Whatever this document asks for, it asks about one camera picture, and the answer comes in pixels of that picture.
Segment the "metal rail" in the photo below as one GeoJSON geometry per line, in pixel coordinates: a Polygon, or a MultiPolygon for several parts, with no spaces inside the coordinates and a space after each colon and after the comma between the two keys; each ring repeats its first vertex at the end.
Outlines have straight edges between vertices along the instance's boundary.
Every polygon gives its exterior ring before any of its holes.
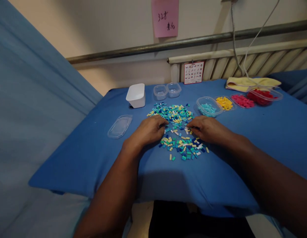
{"type": "MultiPolygon", "coordinates": [[[[255,37],[259,30],[260,28],[258,27],[253,29],[236,31],[235,38],[236,40],[250,39],[255,37]]],[[[259,37],[304,31],[304,30],[307,30],[307,20],[266,26],[262,29],[259,37]]],[[[201,37],[177,40],[166,43],[151,44],[145,46],[126,48],[121,50],[105,51],[100,53],[70,57],[67,58],[67,60],[70,62],[70,64],[77,64],[77,63],[92,62],[92,61],[118,58],[124,56],[153,53],[159,51],[175,50],[175,49],[181,49],[193,46],[209,45],[221,42],[228,42],[232,40],[233,40],[233,33],[227,32],[210,36],[201,36],[201,37]]]]}

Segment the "clear plastic container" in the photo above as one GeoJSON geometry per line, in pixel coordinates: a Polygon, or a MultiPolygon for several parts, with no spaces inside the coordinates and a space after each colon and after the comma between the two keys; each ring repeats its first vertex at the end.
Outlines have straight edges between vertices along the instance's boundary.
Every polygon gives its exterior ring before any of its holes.
{"type": "Polygon", "coordinates": [[[132,119],[133,115],[122,115],[118,117],[112,127],[109,129],[107,136],[113,139],[118,139],[122,137],[125,134],[127,128],[129,127],[129,124],[132,119]]]}
{"type": "Polygon", "coordinates": [[[157,101],[164,100],[167,97],[167,87],[163,84],[157,85],[153,88],[153,93],[156,96],[157,101]]]}
{"type": "Polygon", "coordinates": [[[267,87],[263,87],[263,86],[253,86],[251,87],[248,92],[247,92],[247,97],[250,100],[253,100],[256,104],[260,105],[260,106],[269,106],[271,105],[274,101],[279,101],[283,98],[283,95],[279,92],[277,92],[276,90],[267,88],[267,87]],[[262,95],[260,94],[259,91],[262,92],[269,92],[269,94],[271,95],[270,97],[268,97],[267,95],[262,95]]]}
{"type": "Polygon", "coordinates": [[[217,96],[217,97],[214,97],[215,101],[216,101],[217,98],[220,98],[220,97],[225,97],[225,98],[227,98],[228,100],[230,100],[230,101],[232,102],[232,106],[233,106],[232,109],[230,109],[230,110],[225,110],[225,109],[222,107],[223,111],[233,111],[233,110],[235,110],[235,109],[237,108],[235,102],[234,102],[230,97],[228,97],[228,96],[217,96]]]}
{"type": "Polygon", "coordinates": [[[211,97],[202,97],[199,98],[196,101],[197,107],[200,110],[200,112],[204,115],[204,116],[208,116],[208,117],[216,117],[217,115],[221,114],[223,112],[223,108],[211,97]],[[211,105],[213,108],[216,109],[215,113],[210,113],[207,112],[203,107],[202,104],[209,104],[211,105]]]}
{"type": "Polygon", "coordinates": [[[169,92],[169,97],[176,98],[180,95],[182,89],[178,83],[168,83],[167,90],[169,92]]]}
{"type": "Polygon", "coordinates": [[[230,96],[231,101],[232,101],[233,103],[235,103],[235,105],[239,106],[240,108],[242,108],[242,109],[249,109],[249,108],[255,107],[255,105],[254,105],[253,107],[243,107],[243,106],[239,105],[239,104],[238,104],[237,102],[235,102],[235,100],[232,98],[232,96],[234,96],[234,95],[243,96],[243,97],[245,97],[245,98],[247,98],[247,97],[246,97],[245,95],[243,95],[243,94],[233,94],[233,95],[230,96]]]}

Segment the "container of teal beads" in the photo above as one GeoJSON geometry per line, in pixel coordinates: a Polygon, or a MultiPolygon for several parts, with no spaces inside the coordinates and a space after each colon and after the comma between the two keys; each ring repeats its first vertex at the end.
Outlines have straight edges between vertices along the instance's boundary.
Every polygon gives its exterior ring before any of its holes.
{"type": "Polygon", "coordinates": [[[216,117],[223,112],[223,108],[211,97],[199,98],[196,104],[204,116],[216,117]]]}

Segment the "yellow towel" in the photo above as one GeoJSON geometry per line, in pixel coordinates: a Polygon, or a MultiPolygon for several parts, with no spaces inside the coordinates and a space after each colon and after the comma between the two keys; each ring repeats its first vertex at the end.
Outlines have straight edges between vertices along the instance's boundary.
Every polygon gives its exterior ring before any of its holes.
{"type": "MultiPolygon", "coordinates": [[[[280,81],[271,78],[252,78],[252,80],[257,84],[266,87],[277,87],[281,84],[280,81]]],[[[249,87],[256,85],[254,82],[250,81],[247,77],[244,78],[229,77],[226,82],[225,88],[245,93],[248,91],[249,87]]]]}

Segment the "pink sticky note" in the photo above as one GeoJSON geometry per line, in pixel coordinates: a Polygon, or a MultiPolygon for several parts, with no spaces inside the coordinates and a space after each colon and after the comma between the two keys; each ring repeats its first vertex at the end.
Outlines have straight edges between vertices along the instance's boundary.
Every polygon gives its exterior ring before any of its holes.
{"type": "Polygon", "coordinates": [[[178,35],[179,0],[151,0],[154,36],[178,35]]]}

